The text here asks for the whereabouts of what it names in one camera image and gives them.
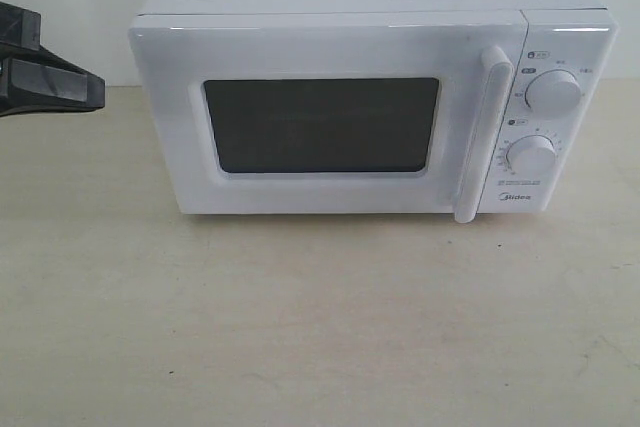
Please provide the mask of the upper white power knob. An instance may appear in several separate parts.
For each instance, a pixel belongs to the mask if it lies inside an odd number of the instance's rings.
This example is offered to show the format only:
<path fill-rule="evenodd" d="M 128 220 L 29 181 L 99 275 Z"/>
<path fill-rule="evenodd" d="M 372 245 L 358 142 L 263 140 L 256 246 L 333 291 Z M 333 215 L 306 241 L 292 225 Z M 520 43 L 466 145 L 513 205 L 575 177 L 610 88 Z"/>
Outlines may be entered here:
<path fill-rule="evenodd" d="M 581 103 L 582 94 L 572 73 L 551 70 L 531 81 L 525 91 L 525 102 L 535 116 L 557 118 L 576 109 Z"/>

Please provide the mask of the lower white timer knob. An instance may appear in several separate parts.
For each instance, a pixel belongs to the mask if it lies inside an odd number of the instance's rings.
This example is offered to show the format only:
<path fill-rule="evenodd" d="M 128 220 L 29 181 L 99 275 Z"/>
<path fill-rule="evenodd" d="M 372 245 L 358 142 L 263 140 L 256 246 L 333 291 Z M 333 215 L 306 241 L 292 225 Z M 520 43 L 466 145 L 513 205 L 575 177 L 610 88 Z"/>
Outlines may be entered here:
<path fill-rule="evenodd" d="M 516 174 L 539 175 L 555 166 L 557 152 L 549 138 L 531 135 L 514 142 L 506 152 L 506 160 Z"/>

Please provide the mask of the white microwave door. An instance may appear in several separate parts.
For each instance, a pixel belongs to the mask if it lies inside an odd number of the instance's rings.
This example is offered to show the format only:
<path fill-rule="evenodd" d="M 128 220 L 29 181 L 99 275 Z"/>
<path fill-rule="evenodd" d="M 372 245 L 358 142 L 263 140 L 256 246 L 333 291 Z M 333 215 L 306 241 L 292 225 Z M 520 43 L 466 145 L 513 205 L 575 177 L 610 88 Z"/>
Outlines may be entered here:
<path fill-rule="evenodd" d="M 518 11 L 136 17 L 185 214 L 472 220 L 528 33 Z"/>

